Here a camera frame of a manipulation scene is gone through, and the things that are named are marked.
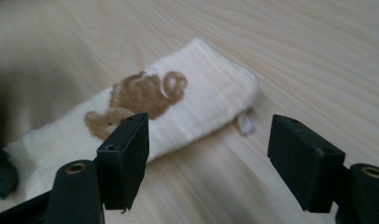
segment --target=wood grain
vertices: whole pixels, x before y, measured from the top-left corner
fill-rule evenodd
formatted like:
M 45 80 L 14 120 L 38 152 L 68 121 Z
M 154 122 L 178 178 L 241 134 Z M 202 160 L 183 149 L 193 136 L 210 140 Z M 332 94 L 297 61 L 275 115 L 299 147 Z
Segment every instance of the wood grain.
M 379 166 L 379 0 L 2 0 L 5 141 L 196 36 L 257 77 L 257 131 L 227 125 L 152 162 L 133 210 L 107 223 L 334 223 L 301 211 L 269 163 L 272 114 L 327 138 L 346 165 Z

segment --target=white towel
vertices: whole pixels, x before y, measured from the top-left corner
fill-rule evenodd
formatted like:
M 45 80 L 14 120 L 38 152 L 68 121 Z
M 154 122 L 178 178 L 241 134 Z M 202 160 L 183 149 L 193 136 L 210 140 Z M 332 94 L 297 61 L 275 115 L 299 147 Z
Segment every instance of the white towel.
M 103 139 L 132 113 L 150 115 L 150 162 L 232 121 L 255 103 L 258 92 L 254 75 L 194 39 L 9 144 L 21 178 L 17 191 L 0 200 L 0 211 L 50 190 L 66 163 L 93 160 Z

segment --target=cloth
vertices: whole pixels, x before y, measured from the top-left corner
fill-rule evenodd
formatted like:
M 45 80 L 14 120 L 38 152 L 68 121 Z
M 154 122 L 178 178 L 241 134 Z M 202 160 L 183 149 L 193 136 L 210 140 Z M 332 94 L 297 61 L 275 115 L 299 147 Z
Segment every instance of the cloth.
M 0 211 L 50 190 L 66 163 L 93 160 L 103 140 L 131 114 L 149 113 L 150 162 L 234 120 L 258 92 L 254 75 L 194 39 L 9 144 L 21 178 L 18 190 L 0 201 Z

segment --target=light wood surface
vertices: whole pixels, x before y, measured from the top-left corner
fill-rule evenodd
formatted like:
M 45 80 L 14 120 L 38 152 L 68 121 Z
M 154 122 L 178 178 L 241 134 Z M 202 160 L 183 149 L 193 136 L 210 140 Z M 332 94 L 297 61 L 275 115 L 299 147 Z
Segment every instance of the light wood surface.
M 334 223 L 304 213 L 270 164 L 272 114 L 346 166 L 379 166 L 379 0 L 2 0 L 0 133 L 53 122 L 196 36 L 257 77 L 257 130 L 229 124 L 152 162 L 133 209 L 106 223 Z

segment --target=fabric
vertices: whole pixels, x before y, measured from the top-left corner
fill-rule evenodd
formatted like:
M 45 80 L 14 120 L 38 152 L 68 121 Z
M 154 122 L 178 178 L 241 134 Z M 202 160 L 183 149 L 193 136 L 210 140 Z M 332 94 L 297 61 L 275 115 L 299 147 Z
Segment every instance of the fabric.
M 104 139 L 131 114 L 149 113 L 148 162 L 220 128 L 253 105 L 255 76 L 201 39 L 124 78 L 55 122 L 8 145 L 20 172 L 16 193 L 1 206 L 51 189 L 56 171 L 75 160 L 93 160 Z

